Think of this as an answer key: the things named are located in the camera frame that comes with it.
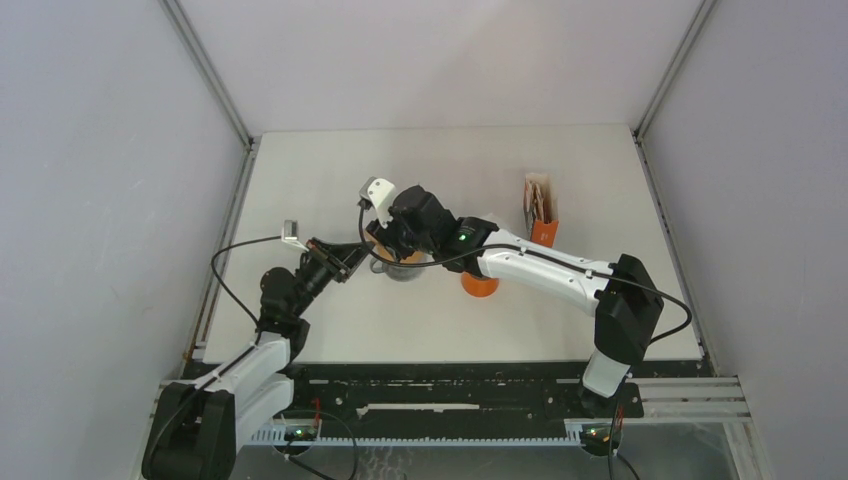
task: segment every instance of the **cable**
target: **cable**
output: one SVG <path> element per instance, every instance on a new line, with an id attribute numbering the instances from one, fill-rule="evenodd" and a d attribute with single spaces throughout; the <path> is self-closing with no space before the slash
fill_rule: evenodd
<path id="1" fill-rule="evenodd" d="M 615 426 L 616 426 L 616 424 L 618 424 L 618 431 L 619 432 L 621 432 L 622 429 L 624 428 L 624 409 L 620 407 L 619 395 L 620 395 L 620 393 L 616 394 L 616 396 L 615 396 L 615 410 L 613 410 L 612 421 L 610 422 L 609 453 L 607 455 L 607 468 L 609 469 L 610 480 L 615 480 L 615 473 L 613 472 L 613 468 L 612 468 L 612 457 L 613 457 L 612 442 L 613 442 L 613 437 L 615 436 Z M 623 463 L 624 466 L 626 466 L 630 470 L 630 473 L 633 474 L 633 477 L 636 480 L 642 480 L 639 477 L 639 474 L 636 473 L 636 469 L 633 468 L 633 465 L 626 458 L 624 458 L 624 455 L 622 455 L 621 453 L 618 452 L 618 450 L 616 450 L 615 456 L 618 457 L 621 460 L 621 463 Z"/>
<path id="2" fill-rule="evenodd" d="M 259 327 L 259 319 L 256 318 L 256 315 L 254 315 L 253 312 L 251 312 L 250 309 L 247 308 L 247 305 L 242 303 L 242 301 L 239 300 L 238 297 L 236 297 L 236 294 L 234 294 L 233 291 L 230 290 L 230 287 L 227 286 L 227 284 L 224 282 L 224 279 L 221 278 L 221 274 L 219 274 L 218 270 L 215 268 L 215 261 L 218 260 L 218 257 L 221 256 L 222 253 L 229 252 L 230 250 L 232 250 L 234 248 L 243 247 L 245 245 L 253 245 L 254 243 L 270 242 L 270 241 L 273 241 L 273 240 L 280 240 L 280 239 L 282 239 L 282 237 L 280 235 L 276 235 L 274 237 L 257 238 L 255 240 L 248 240 L 246 242 L 234 243 L 234 244 L 230 245 L 229 247 L 224 247 L 224 248 L 218 250 L 217 252 L 215 252 L 215 254 L 212 255 L 212 260 L 209 262 L 209 265 L 212 267 L 212 275 L 215 276 L 215 280 L 218 280 L 218 283 L 221 284 L 221 288 L 223 288 L 224 291 L 227 292 L 227 295 L 229 295 L 230 298 L 232 298 L 233 301 L 235 301 L 238 304 L 238 306 L 240 306 L 241 309 L 244 310 L 245 313 L 247 313 L 247 316 L 250 317 L 250 319 L 253 321 L 253 324 L 256 325 L 257 327 Z"/>
<path id="3" fill-rule="evenodd" d="M 238 297 L 236 297 L 236 295 L 233 293 L 233 291 L 230 290 L 230 287 L 228 287 L 227 284 L 224 282 L 224 279 L 221 278 L 221 274 L 218 273 L 218 269 L 215 268 L 215 263 L 218 260 L 218 257 L 221 256 L 221 254 L 223 254 L 224 252 L 228 252 L 228 251 L 230 251 L 234 248 L 243 247 L 245 245 L 253 245 L 255 243 L 270 242 L 272 240 L 280 240 L 281 238 L 282 237 L 280 235 L 276 235 L 276 236 L 273 236 L 273 237 L 257 238 L 255 240 L 248 240 L 246 242 L 234 243 L 234 244 L 232 244 L 228 247 L 224 247 L 224 248 L 218 250 L 217 252 L 215 252 L 212 255 L 212 259 L 209 262 L 209 266 L 212 267 L 212 276 L 214 276 L 215 280 L 217 280 L 218 283 L 221 284 L 221 287 L 224 289 L 225 292 L 227 292 L 227 295 L 229 295 L 230 298 L 232 298 L 242 308 L 242 310 L 244 310 L 245 313 L 247 313 L 247 315 L 253 321 L 253 324 L 256 325 L 257 327 L 259 327 L 259 319 L 256 318 L 256 315 L 254 315 L 253 312 L 251 312 L 250 309 L 247 308 L 247 306 L 244 303 L 242 303 L 242 301 L 239 300 Z M 244 352 L 242 352 L 241 355 L 236 357 L 232 362 L 230 362 L 224 368 L 222 368 L 218 372 L 218 375 L 219 376 L 224 375 L 225 373 L 230 371 L 233 367 L 238 365 L 242 360 L 244 360 L 250 354 L 250 352 L 256 350 L 257 345 L 259 344 L 259 340 L 261 338 L 262 338 L 262 331 L 258 330 L 257 333 L 256 333 L 256 340 L 253 341 L 253 344 L 251 345 L 251 347 L 249 349 L 245 350 Z M 165 434 L 165 430 L 167 430 L 168 427 L 171 426 L 171 423 L 174 422 L 174 420 L 177 418 L 177 415 L 179 415 L 180 411 L 183 408 L 185 408 L 186 405 L 189 405 L 195 399 L 195 397 L 200 395 L 201 392 L 206 390 L 207 387 L 209 387 L 210 385 L 212 385 L 216 381 L 218 381 L 218 377 L 212 377 L 208 381 L 206 381 L 203 385 L 200 385 L 199 387 L 195 387 L 195 390 L 193 392 L 191 392 L 188 395 L 188 397 L 185 398 L 185 400 L 183 400 L 182 402 L 180 402 L 177 405 L 177 408 L 174 409 L 174 413 L 172 413 L 171 416 L 168 417 L 167 420 L 165 420 L 165 423 L 162 424 L 162 428 L 159 429 L 159 432 L 154 437 L 154 441 L 153 441 L 153 444 L 152 444 L 153 446 L 151 448 L 150 455 L 146 459 L 146 463 L 147 463 L 146 470 L 148 472 L 150 472 L 151 475 L 153 475 L 153 471 L 152 471 L 152 468 L 151 468 L 153 466 L 152 465 L 153 456 L 156 453 L 156 449 L 159 448 L 159 441 L 162 440 L 162 435 Z"/>
<path id="4" fill-rule="evenodd" d="M 632 473 L 632 474 L 633 474 L 633 478 L 635 478 L 636 480 L 642 480 L 642 479 L 639 477 L 639 474 L 638 474 L 638 473 L 636 473 L 636 469 L 635 469 L 635 468 L 633 468 L 633 465 L 631 465 L 631 464 L 630 464 L 630 462 L 628 462 L 628 461 L 627 461 L 627 459 L 626 459 L 626 458 L 624 458 L 624 455 L 622 455 L 622 454 L 620 454 L 620 453 L 617 453 L 617 454 L 616 454 L 616 456 L 619 458 L 619 460 L 621 460 L 621 463 L 623 463 L 623 464 L 624 464 L 624 466 L 626 466 L 628 469 L 630 469 L 630 473 Z"/>
<path id="5" fill-rule="evenodd" d="M 613 408 L 613 411 L 612 411 L 612 420 L 610 420 L 610 437 L 609 437 L 609 444 L 608 444 L 609 451 L 607 452 L 607 468 L 609 469 L 610 480 L 615 480 L 615 473 L 613 473 L 613 468 L 612 468 L 612 442 L 613 442 L 613 438 L 615 437 L 615 424 L 616 424 L 616 420 L 618 420 L 619 403 L 620 403 L 619 395 L 616 394 L 616 396 L 615 396 L 615 407 Z"/>
<path id="6" fill-rule="evenodd" d="M 365 207 L 360 206 L 359 207 L 359 222 L 357 224 L 358 230 L 359 230 L 359 240 L 362 242 L 363 245 L 366 245 L 366 247 L 367 247 L 368 242 L 365 240 L 365 231 L 362 228 L 362 220 L 364 218 L 365 218 Z M 573 265 L 571 263 L 560 260 L 558 258 L 551 257 L 550 255 L 546 255 L 546 254 L 541 253 L 541 252 L 537 252 L 537 251 L 530 250 L 530 249 L 524 249 L 522 247 L 518 247 L 516 245 L 510 245 L 510 244 L 506 244 L 506 243 L 495 243 L 495 244 L 491 244 L 491 245 L 483 245 L 481 247 L 477 247 L 473 250 L 469 250 L 465 253 L 462 253 L 460 255 L 455 255 L 455 256 L 450 257 L 450 258 L 432 261 L 432 262 L 422 262 L 422 263 L 394 262 L 394 261 L 391 261 L 391 260 L 388 260 L 386 258 L 381 257 L 380 255 L 375 253 L 373 249 L 370 249 L 370 248 L 368 248 L 368 253 L 372 257 L 374 257 L 374 258 L 378 259 L 379 261 L 385 263 L 386 265 L 390 265 L 392 267 L 425 268 L 425 267 L 434 267 L 434 266 L 437 266 L 437 265 L 444 265 L 446 263 L 455 262 L 455 261 L 460 260 L 462 258 L 471 256 L 471 255 L 476 255 L 476 254 L 483 252 L 485 250 L 490 250 L 490 249 L 494 249 L 494 248 L 503 248 L 503 249 L 506 249 L 506 250 L 513 250 L 513 251 L 516 251 L 516 252 L 522 252 L 526 255 L 531 255 L 531 256 L 534 256 L 534 257 L 541 258 L 542 260 L 547 260 L 551 263 L 555 263 L 555 264 L 557 264 L 561 267 L 565 267 L 569 270 L 573 270 L 573 271 L 578 272 L 578 273 L 584 273 L 585 274 L 589 270 L 587 268 L 583 268 L 583 267 L 579 267 L 577 265 Z M 671 295 L 669 295 L 665 292 L 657 290 L 655 288 L 651 288 L 651 287 L 648 287 L 646 285 L 642 285 L 641 283 L 634 282 L 634 281 L 631 281 L 631 280 L 627 280 L 627 279 L 624 279 L 624 278 L 614 277 L 612 275 L 609 275 L 609 274 L 606 274 L 606 273 L 600 273 L 600 272 L 597 272 L 597 271 L 592 272 L 592 275 L 599 277 L 599 278 L 605 278 L 607 280 L 615 280 L 616 282 L 621 282 L 621 283 L 624 283 L 624 284 L 627 284 L 627 285 L 632 285 L 634 287 L 641 288 L 642 290 L 644 290 L 648 293 L 651 293 L 653 295 L 657 295 L 658 297 L 662 297 L 662 298 L 668 300 L 669 302 L 671 302 L 671 303 L 673 303 L 673 304 L 675 304 L 678 307 L 683 309 L 683 311 L 686 313 L 686 320 L 684 320 L 683 323 L 672 328 L 671 330 L 668 330 L 666 332 L 663 332 L 663 333 L 653 337 L 651 339 L 649 345 L 651 345 L 655 342 L 658 342 L 658 341 L 660 341 L 664 338 L 668 338 L 668 337 L 674 335 L 675 333 L 683 330 L 684 328 L 688 327 L 689 324 L 692 323 L 692 310 L 682 300 L 679 300 L 679 299 L 677 299 L 677 298 L 675 298 L 675 297 L 673 297 L 673 296 L 671 296 Z"/>
<path id="7" fill-rule="evenodd" d="M 319 412 L 318 410 L 312 410 L 312 409 L 284 410 L 281 413 L 283 413 L 284 415 L 285 414 L 300 415 L 300 414 L 304 414 L 304 413 L 308 413 L 310 415 L 313 414 L 313 413 L 314 414 L 321 414 L 321 415 L 330 417 L 333 420 L 339 422 L 344 427 L 344 429 L 347 430 L 348 436 L 350 436 L 350 441 L 353 444 L 353 470 L 350 472 L 350 477 L 348 477 L 348 480 L 353 480 L 354 477 L 356 477 L 356 471 L 359 468 L 359 447 L 356 445 L 356 436 L 353 435 L 353 430 L 350 429 L 350 427 L 344 422 L 344 420 L 333 415 L 332 413 Z M 293 441 L 294 440 L 289 440 L 289 443 L 286 444 L 286 447 L 285 447 L 285 449 L 283 449 L 283 452 L 285 452 L 286 449 L 289 448 L 289 446 L 292 444 Z M 286 454 L 286 460 L 290 461 L 292 464 L 297 465 L 298 467 L 306 470 L 307 472 L 309 472 L 313 475 L 316 475 L 320 478 L 323 478 L 324 480 L 335 480 L 333 477 L 331 477 L 329 475 L 325 475 L 325 474 L 319 472 L 318 470 L 315 470 L 314 468 L 310 467 L 309 465 L 306 465 L 305 463 L 301 462 L 300 460 L 298 460 L 295 457 L 292 457 L 291 455 Z"/>
<path id="8" fill-rule="evenodd" d="M 145 462 L 147 464 L 145 470 L 147 470 L 147 472 L 151 475 L 151 477 L 153 476 L 153 457 L 154 457 L 154 455 L 156 455 L 156 449 L 159 448 L 159 441 L 162 440 L 162 435 L 165 434 L 165 430 L 167 430 L 168 427 L 170 427 L 171 424 L 174 422 L 174 420 L 176 420 L 177 415 L 180 414 L 180 411 L 182 411 L 182 409 L 185 408 L 186 405 L 191 404 L 191 402 L 194 400 L 194 398 L 197 397 L 198 395 L 200 395 L 201 392 L 205 391 L 207 387 L 209 387 L 213 383 L 217 382 L 222 375 L 224 375 L 225 373 L 232 370 L 233 367 L 235 367 L 242 360 L 244 360 L 252 351 L 256 350 L 257 345 L 259 345 L 259 340 L 261 338 L 262 338 L 262 332 L 259 331 L 259 332 L 256 333 L 256 340 L 253 341 L 253 343 L 250 345 L 250 348 L 248 348 L 247 350 L 242 352 L 241 355 L 236 357 L 232 362 L 228 363 L 224 368 L 222 368 L 218 372 L 217 376 L 213 376 L 212 378 L 207 380 L 203 385 L 201 385 L 199 387 L 195 387 L 194 391 L 191 392 L 185 398 L 185 400 L 180 402 L 177 405 L 177 408 L 174 409 L 174 413 L 172 413 L 171 416 L 168 417 L 167 420 L 165 420 L 165 423 L 162 424 L 162 428 L 159 429 L 159 432 L 154 437 L 153 443 L 151 444 L 152 447 L 150 449 L 150 455 L 148 455 L 148 457 L 145 459 Z"/>

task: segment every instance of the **gray wall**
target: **gray wall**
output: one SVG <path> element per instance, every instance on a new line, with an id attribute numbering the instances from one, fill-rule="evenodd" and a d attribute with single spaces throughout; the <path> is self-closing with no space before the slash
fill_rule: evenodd
<path id="1" fill-rule="evenodd" d="M 635 125 L 698 2 L 183 0 L 255 135 Z"/>
<path id="2" fill-rule="evenodd" d="M 241 147 L 157 2 L 0 6 L 3 478 L 127 478 Z"/>
<path id="3" fill-rule="evenodd" d="M 844 478 L 848 3 L 721 2 L 648 134 L 777 478 Z"/>

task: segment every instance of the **white tabletop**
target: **white tabletop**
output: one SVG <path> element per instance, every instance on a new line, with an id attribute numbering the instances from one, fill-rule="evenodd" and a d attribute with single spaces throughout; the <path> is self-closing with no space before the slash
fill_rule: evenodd
<path id="1" fill-rule="evenodd" d="M 455 216 L 494 214 L 525 234 L 524 175 L 550 173 L 559 198 L 554 245 L 566 253 L 642 260 L 661 290 L 680 285 L 639 157 L 623 125 L 268 133 L 262 137 L 235 241 L 279 234 L 285 219 L 302 240 L 356 241 L 356 202 L 370 176 L 404 189 L 421 184 Z M 281 243 L 234 250 L 225 280 L 259 311 L 259 279 L 297 266 Z M 409 283 L 375 275 L 367 260 L 345 284 L 331 284 L 304 314 L 312 325 L 298 362 L 516 362 L 587 360 L 592 319 L 563 300 L 502 281 L 473 298 L 441 267 Z M 666 302 L 657 332 L 684 314 Z M 203 360 L 226 361 L 253 324 L 223 292 Z M 699 359 L 692 328 L 658 342 L 648 359 Z"/>

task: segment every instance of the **orange cup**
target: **orange cup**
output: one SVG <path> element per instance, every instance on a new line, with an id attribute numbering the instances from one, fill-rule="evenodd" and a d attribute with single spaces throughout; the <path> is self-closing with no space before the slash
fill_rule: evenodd
<path id="1" fill-rule="evenodd" d="M 495 290 L 498 289 L 498 285 L 500 284 L 500 280 L 497 278 L 480 278 L 467 272 L 463 272 L 460 276 L 460 281 L 462 282 L 462 288 L 469 295 L 477 298 L 488 297 L 495 293 Z"/>

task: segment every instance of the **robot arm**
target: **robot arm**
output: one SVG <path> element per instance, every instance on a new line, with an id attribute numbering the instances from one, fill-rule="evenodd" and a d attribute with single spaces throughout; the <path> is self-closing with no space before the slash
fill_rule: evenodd
<path id="1" fill-rule="evenodd" d="M 371 178 L 360 206 L 377 219 L 366 230 L 397 260 L 422 251 L 452 272 L 518 281 L 562 297 L 595 319 L 595 351 L 581 379 L 588 413 L 604 412 L 631 366 L 645 356 L 662 312 L 642 263 L 621 255 L 615 263 L 574 257 L 521 239 L 492 222 L 455 218 L 420 186 L 400 193 Z M 300 318 L 331 282 L 345 282 L 373 244 L 329 244 L 315 238 L 292 274 L 272 268 L 262 288 L 259 339 L 234 360 L 191 382 L 172 382 L 158 401 L 142 461 L 149 480 L 226 478 L 245 441 L 292 401 L 294 386 L 277 373 L 303 348 L 309 323 Z"/>
<path id="2" fill-rule="evenodd" d="M 371 178 L 360 206 L 377 220 L 366 230 L 397 260 L 416 251 L 433 256 L 452 272 L 524 283 L 564 298 L 595 318 L 595 352 L 581 379 L 584 405 L 602 409 L 627 372 L 645 357 L 663 300 L 651 289 L 642 263 L 621 255 L 616 263 L 593 261 L 521 239 L 492 222 L 455 218 L 420 186 L 400 193 L 391 182 Z"/>

